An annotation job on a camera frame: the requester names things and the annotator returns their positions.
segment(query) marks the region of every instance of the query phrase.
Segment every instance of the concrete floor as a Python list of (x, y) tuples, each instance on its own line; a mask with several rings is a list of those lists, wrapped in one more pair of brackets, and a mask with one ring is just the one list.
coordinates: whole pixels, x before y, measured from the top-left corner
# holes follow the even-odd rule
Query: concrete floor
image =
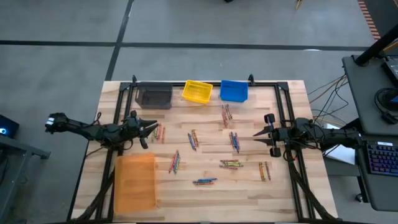
[[(0, 1), (0, 40), (114, 42), (127, 0)], [(367, 46), (373, 43), (357, 0), (135, 0), (124, 42)], [(44, 133), (50, 113), (90, 122), (94, 118), (112, 47), (0, 45), (0, 114), (21, 124), (17, 138), (52, 152), (30, 163), (9, 220), (62, 222), (72, 200), (87, 141)], [(122, 48), (113, 80), (305, 80), (307, 91), (343, 74), (341, 58), (360, 52)], [(356, 117), (350, 105), (336, 115)], [(321, 109), (327, 96), (312, 104)], [(342, 102), (335, 100), (330, 111)], [(394, 223), (398, 213), (358, 204), (355, 178), (330, 178), (340, 218)]]

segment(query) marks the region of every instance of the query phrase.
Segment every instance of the blue light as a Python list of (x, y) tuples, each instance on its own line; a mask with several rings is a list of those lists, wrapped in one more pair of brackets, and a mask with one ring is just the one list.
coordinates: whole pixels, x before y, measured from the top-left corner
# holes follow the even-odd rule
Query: blue light
[(7, 129), (0, 128), (0, 134), (7, 134)]

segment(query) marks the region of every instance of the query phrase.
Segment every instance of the yellow basket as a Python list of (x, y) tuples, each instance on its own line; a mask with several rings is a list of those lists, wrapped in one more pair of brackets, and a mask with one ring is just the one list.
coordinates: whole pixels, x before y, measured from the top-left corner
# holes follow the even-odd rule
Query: yellow basket
[(197, 103), (208, 103), (210, 101), (212, 89), (213, 85), (211, 84), (187, 80), (182, 96), (186, 100), (194, 101)]

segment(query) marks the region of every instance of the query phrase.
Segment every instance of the orange striped tape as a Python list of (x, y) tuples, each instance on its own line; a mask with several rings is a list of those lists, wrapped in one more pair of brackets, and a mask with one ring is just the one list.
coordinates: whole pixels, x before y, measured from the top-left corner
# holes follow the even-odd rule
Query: orange striped tape
[(366, 7), (366, 4), (363, 0), (358, 0), (359, 8), (361, 8), (361, 11), (365, 17), (366, 22), (368, 23), (369, 29), (371, 30), (372, 36), (375, 40), (380, 39), (380, 34), (377, 31), (376, 26), (374, 25), (374, 22), (372, 20), (372, 17), (368, 11), (368, 8)]

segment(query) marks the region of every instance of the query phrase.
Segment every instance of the black basket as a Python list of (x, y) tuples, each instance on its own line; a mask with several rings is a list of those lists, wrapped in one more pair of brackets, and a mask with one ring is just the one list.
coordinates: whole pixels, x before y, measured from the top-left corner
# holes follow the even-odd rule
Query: black basket
[(163, 109), (172, 107), (173, 85), (163, 82), (140, 82), (137, 84), (135, 101), (142, 109)]

